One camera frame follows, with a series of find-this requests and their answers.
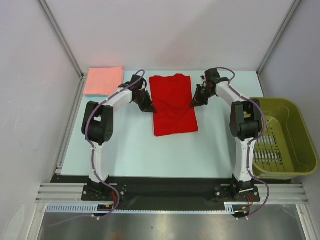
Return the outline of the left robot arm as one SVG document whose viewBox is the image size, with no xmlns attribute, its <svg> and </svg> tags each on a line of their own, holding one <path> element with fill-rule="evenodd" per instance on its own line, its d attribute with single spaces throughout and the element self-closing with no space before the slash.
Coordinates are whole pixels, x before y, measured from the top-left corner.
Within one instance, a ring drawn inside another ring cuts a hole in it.
<svg viewBox="0 0 320 240">
<path fill-rule="evenodd" d="M 102 149 L 114 133 L 114 115 L 127 104 L 135 103 L 143 113 L 157 112 L 154 102 L 147 91 L 145 71 L 139 70 L 131 80 L 122 83 L 116 91 L 102 102 L 89 101 L 86 104 L 81 132 L 90 145 L 91 173 L 87 182 L 83 200 L 92 195 L 99 201 L 109 196 L 116 196 L 116 189 L 108 183 L 110 176 L 105 161 L 102 160 Z"/>
</svg>

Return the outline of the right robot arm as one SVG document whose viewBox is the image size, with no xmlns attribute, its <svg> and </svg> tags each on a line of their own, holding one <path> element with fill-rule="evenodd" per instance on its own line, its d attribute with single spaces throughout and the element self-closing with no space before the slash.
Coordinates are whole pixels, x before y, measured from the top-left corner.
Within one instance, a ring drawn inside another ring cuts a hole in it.
<svg viewBox="0 0 320 240">
<path fill-rule="evenodd" d="M 227 70 L 236 76 L 235 72 L 226 67 L 210 68 L 201 76 L 203 82 L 196 85 L 195 94 L 190 107 L 206 106 L 209 98 L 220 97 L 230 106 L 229 128 L 236 142 L 236 163 L 231 178 L 231 184 L 222 193 L 215 191 L 218 199 L 245 201 L 254 192 L 254 148 L 257 140 L 266 131 L 266 119 L 261 109 L 260 101 L 246 97 L 232 85 L 232 78 L 221 77 L 219 70 Z"/>
</svg>

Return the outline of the red t shirt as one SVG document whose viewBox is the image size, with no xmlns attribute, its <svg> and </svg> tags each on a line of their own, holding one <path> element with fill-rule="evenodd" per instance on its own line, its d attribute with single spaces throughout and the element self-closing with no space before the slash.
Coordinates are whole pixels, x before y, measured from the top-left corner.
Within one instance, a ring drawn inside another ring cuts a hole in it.
<svg viewBox="0 0 320 240">
<path fill-rule="evenodd" d="M 199 130 L 193 100 L 191 77 L 181 73 L 149 78 L 151 97 L 156 109 L 153 128 L 156 137 L 193 133 Z"/>
</svg>

